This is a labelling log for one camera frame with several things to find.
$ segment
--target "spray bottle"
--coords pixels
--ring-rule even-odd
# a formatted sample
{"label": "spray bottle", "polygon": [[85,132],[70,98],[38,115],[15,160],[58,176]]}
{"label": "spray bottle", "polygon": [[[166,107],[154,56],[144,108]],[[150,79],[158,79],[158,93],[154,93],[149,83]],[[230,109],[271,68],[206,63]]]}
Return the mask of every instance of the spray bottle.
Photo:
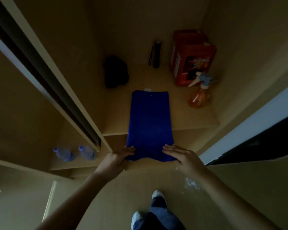
{"label": "spray bottle", "polygon": [[209,77],[208,74],[201,73],[196,75],[197,75],[196,79],[191,84],[195,85],[198,82],[202,83],[200,84],[200,88],[191,94],[188,100],[188,104],[190,107],[198,109],[203,107],[207,103],[207,100],[210,97],[209,93],[207,92],[207,89],[209,87],[210,82],[213,79]]}

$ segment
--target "plastic bottle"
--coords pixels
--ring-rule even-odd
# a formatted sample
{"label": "plastic bottle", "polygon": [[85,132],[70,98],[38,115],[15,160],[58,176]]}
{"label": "plastic bottle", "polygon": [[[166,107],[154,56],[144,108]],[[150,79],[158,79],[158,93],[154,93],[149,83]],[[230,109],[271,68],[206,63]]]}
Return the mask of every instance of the plastic bottle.
{"label": "plastic bottle", "polygon": [[82,156],[84,156],[87,160],[92,161],[96,158],[96,154],[94,149],[90,147],[79,146],[79,151]]}
{"label": "plastic bottle", "polygon": [[207,100],[210,97],[207,89],[212,81],[212,78],[207,74],[201,74],[199,76],[199,81],[202,81],[200,88],[192,93],[188,100],[189,106],[196,109],[203,107],[207,103]]}
{"label": "plastic bottle", "polygon": [[73,153],[67,148],[58,148],[55,147],[53,151],[56,153],[56,156],[63,161],[72,161],[75,157]]}

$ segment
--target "cabinet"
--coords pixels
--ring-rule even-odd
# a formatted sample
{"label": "cabinet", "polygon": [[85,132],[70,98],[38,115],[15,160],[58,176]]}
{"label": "cabinet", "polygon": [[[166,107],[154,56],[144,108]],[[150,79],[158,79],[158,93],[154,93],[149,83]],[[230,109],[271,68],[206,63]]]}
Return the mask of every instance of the cabinet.
{"label": "cabinet", "polygon": [[[123,147],[134,90],[168,91],[175,143],[201,154],[288,86],[288,0],[1,1],[102,141],[95,161],[61,162],[48,149],[48,172],[78,176]],[[196,87],[176,87],[168,66],[173,31],[195,28],[217,47],[209,73],[219,82],[202,109],[188,106]],[[161,67],[154,69],[147,61],[157,39]],[[127,63],[126,85],[105,88],[107,55]],[[53,134],[52,142],[74,151],[89,143],[63,118]],[[174,167],[143,159],[128,169]]]}

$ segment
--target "blue towel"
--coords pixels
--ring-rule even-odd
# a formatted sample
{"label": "blue towel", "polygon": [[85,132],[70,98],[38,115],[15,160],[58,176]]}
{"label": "blue towel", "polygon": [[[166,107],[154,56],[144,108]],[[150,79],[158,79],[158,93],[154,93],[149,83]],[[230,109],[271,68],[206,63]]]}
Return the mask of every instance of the blue towel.
{"label": "blue towel", "polygon": [[173,143],[169,93],[134,91],[127,147],[133,145],[136,151],[135,155],[126,159],[136,161],[148,157],[158,161],[174,161],[175,158],[162,152],[165,144]]}

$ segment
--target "white sneaker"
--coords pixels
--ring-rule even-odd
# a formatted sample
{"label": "white sneaker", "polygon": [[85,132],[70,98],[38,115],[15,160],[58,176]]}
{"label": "white sneaker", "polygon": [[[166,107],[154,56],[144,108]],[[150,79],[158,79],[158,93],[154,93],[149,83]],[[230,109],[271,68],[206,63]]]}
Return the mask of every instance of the white sneaker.
{"label": "white sneaker", "polygon": [[155,197],[157,197],[157,196],[161,196],[161,197],[164,199],[165,203],[166,203],[164,194],[163,194],[160,190],[155,190],[155,191],[153,192],[153,195],[152,195],[151,199],[153,199],[153,198],[155,198]]}
{"label": "white sneaker", "polygon": [[131,220],[131,230],[133,230],[133,225],[137,220],[141,220],[143,219],[143,217],[141,216],[141,214],[136,211],[133,216],[132,216],[132,220]]}

